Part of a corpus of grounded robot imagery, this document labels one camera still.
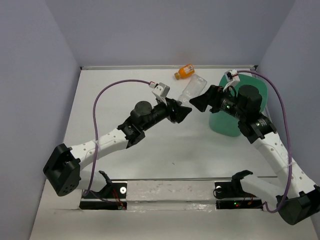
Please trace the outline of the clear crushed plastic bottle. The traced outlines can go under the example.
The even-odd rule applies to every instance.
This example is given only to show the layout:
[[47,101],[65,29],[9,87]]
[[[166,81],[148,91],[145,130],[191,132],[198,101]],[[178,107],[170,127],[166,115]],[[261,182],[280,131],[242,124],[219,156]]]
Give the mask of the clear crushed plastic bottle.
[[184,88],[177,100],[181,102],[181,105],[184,107],[192,107],[190,100],[198,97],[206,87],[207,83],[208,82],[204,78],[197,74],[193,74],[189,83]]

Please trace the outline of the small orange bottle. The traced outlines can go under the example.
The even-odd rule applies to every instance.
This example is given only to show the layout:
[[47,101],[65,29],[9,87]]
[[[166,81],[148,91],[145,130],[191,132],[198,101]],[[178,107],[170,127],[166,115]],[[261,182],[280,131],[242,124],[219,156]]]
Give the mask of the small orange bottle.
[[181,67],[178,72],[174,74],[176,80],[186,79],[195,73],[194,66],[192,64],[187,64]]

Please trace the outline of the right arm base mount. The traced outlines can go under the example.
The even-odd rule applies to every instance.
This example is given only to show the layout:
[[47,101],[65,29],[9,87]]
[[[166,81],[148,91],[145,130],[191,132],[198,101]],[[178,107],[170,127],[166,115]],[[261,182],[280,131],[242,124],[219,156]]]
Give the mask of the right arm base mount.
[[234,190],[231,181],[215,182],[212,194],[217,210],[263,209],[260,198],[242,190]]

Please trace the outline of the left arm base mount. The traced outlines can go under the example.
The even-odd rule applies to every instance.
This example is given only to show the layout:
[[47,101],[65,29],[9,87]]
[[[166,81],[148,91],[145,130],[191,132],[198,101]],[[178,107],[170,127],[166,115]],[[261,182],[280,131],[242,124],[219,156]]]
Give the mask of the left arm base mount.
[[127,210],[127,181],[113,181],[101,191],[91,191],[87,196],[81,196],[79,208],[81,210]]

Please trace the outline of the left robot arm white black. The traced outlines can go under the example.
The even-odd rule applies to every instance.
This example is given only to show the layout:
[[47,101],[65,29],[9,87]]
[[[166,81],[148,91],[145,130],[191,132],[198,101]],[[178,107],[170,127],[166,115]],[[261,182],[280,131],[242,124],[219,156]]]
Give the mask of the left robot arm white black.
[[138,144],[145,138],[148,129],[164,119],[174,124],[181,123],[191,111],[190,107],[171,98],[155,106],[140,101],[122,124],[98,139],[71,147],[64,143],[57,145],[43,173],[56,194],[59,197],[66,196],[75,189],[82,189],[81,184],[85,181],[83,170],[86,166],[94,167],[99,158]]

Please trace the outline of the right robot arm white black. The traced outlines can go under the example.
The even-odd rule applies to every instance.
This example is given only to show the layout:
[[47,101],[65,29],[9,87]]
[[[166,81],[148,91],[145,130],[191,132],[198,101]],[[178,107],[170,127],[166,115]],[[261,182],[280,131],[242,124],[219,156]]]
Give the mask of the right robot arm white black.
[[284,146],[273,123],[260,111],[262,96],[251,85],[243,85],[236,95],[221,86],[211,85],[202,95],[190,99],[200,112],[208,106],[238,119],[238,128],[267,161],[282,186],[259,179],[249,170],[235,173],[222,191],[235,196],[252,194],[260,198],[266,210],[276,212],[289,225],[295,225],[320,211],[320,187],[299,167]]

